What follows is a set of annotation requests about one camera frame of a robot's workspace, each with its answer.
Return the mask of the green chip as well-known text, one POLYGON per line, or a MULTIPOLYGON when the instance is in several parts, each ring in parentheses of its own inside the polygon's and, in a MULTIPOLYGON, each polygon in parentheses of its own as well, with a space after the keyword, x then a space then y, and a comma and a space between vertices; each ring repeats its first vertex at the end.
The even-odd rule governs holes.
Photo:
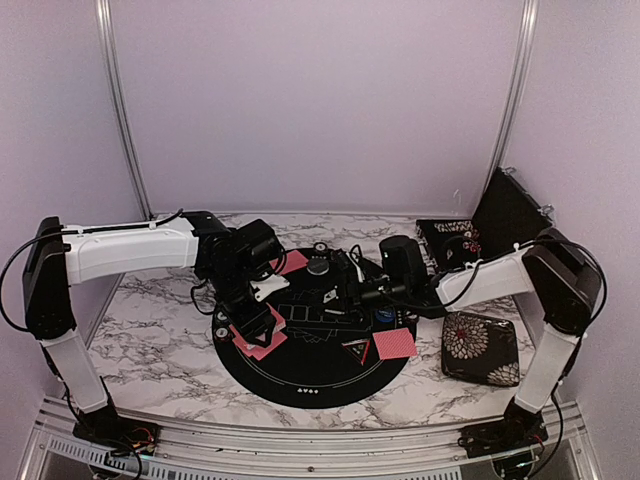
POLYGON ((214 323, 217 326, 225 326, 228 324, 228 319, 226 317, 226 315, 222 312, 222 311, 218 311, 214 314, 214 323))

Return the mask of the black dealer button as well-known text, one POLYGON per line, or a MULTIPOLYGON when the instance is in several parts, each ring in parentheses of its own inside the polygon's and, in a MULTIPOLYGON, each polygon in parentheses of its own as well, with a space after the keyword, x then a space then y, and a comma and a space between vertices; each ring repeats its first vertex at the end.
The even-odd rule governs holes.
POLYGON ((326 258, 311 258, 307 265, 306 270, 309 274, 314 276, 321 276, 326 274, 330 269, 330 263, 326 258))

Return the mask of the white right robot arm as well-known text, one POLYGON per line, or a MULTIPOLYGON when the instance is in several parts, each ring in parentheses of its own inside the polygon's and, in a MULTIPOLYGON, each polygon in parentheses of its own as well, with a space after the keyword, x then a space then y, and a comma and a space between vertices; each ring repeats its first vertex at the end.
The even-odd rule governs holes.
POLYGON ((338 316, 394 306, 442 317, 506 297, 536 304, 541 319, 530 330, 535 354, 511 401, 516 410, 495 428, 502 446, 519 446, 534 431, 531 415, 548 403, 604 309, 609 289, 595 256, 548 228, 503 253, 431 277, 415 239, 391 236, 379 248, 382 266, 376 274, 366 272, 362 255, 347 253, 350 274, 325 291, 324 313, 338 316))

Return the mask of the red playing card deck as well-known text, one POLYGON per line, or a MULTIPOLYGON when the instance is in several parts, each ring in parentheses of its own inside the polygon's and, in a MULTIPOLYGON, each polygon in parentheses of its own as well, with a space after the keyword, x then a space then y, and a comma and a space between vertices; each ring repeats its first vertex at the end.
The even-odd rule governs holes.
POLYGON ((231 324, 247 342, 268 347, 273 338, 276 318, 268 305, 251 306, 231 315, 231 324))

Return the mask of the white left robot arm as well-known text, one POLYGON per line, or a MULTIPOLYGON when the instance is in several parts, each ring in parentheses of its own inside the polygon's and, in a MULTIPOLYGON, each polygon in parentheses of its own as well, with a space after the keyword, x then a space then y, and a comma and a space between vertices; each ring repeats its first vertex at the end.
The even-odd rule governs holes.
POLYGON ((125 438, 110 392, 97 373, 73 292, 116 287, 132 272, 190 269, 240 337, 267 347, 276 319, 268 297, 287 287, 287 253, 272 227, 253 220, 231 228, 208 211, 178 210, 145 222, 82 226, 44 219, 22 272, 27 331, 40 344, 89 431, 106 445, 125 438))

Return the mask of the blue small blind button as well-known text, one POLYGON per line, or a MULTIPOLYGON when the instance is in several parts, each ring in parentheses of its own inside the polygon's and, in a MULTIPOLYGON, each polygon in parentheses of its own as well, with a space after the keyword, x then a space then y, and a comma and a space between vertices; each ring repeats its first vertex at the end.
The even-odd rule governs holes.
POLYGON ((385 328, 394 328, 396 326, 396 313, 394 310, 377 310, 375 319, 385 328))

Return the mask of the red triangle all-in marker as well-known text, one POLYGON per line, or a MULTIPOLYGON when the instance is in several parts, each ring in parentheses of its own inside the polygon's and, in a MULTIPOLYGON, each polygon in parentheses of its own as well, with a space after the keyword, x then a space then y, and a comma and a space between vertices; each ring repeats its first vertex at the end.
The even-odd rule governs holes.
POLYGON ((370 338, 350 340, 341 344, 360 366, 364 366, 368 360, 372 340, 370 338))

